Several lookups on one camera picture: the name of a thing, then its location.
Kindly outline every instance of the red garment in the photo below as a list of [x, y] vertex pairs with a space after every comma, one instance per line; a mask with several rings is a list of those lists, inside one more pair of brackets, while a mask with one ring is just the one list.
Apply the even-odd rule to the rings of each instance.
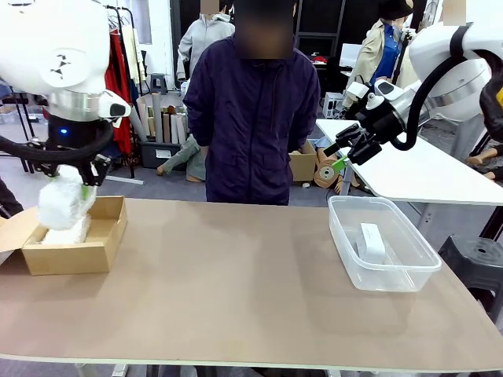
[[[130, 103], [129, 82], [127, 78], [124, 55], [120, 48], [118, 34], [110, 34], [110, 63], [105, 73], [105, 83], [108, 90], [119, 95], [123, 100]], [[113, 129], [113, 140], [119, 145], [123, 153], [131, 153], [131, 135], [129, 118], [124, 117], [119, 128]]]

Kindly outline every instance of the gray stool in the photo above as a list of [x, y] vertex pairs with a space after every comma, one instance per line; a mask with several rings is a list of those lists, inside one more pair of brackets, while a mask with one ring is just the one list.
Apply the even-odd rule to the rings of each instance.
[[485, 238], [450, 236], [439, 255], [496, 322], [503, 307], [503, 246]]
[[166, 77], [162, 73], [150, 75], [150, 93], [167, 94]]

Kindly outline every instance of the gray hoodie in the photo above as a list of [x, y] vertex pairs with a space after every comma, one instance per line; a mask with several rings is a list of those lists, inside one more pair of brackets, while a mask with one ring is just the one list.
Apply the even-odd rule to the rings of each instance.
[[183, 68], [185, 61], [190, 59], [190, 75], [192, 76], [203, 51], [213, 42], [234, 34], [234, 25], [229, 21], [230, 16], [219, 13], [215, 14], [211, 20], [208, 20], [204, 14], [201, 14], [199, 20], [192, 22], [178, 47], [178, 65], [176, 70], [178, 80], [186, 79]]

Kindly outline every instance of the open cardboard box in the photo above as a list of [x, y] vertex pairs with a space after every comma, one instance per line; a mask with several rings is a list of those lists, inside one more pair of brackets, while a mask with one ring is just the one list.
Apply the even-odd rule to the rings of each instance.
[[25, 210], [0, 223], [0, 252], [21, 249], [31, 275], [107, 273], [127, 224], [124, 197], [98, 197], [89, 214], [84, 243], [41, 245], [47, 228], [39, 224], [36, 207]]
[[308, 140], [300, 149], [300, 154], [290, 153], [290, 169], [293, 173], [294, 182], [313, 181], [314, 171], [316, 170], [316, 151]]

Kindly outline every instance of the cable spool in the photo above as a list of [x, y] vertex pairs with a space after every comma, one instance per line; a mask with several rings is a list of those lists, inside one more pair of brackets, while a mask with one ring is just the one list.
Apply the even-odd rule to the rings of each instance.
[[314, 183], [323, 189], [332, 187], [336, 182], [339, 174], [334, 170], [332, 165], [337, 161], [336, 155], [330, 157], [325, 156], [324, 148], [317, 150], [318, 159], [316, 161], [316, 172], [314, 173]]

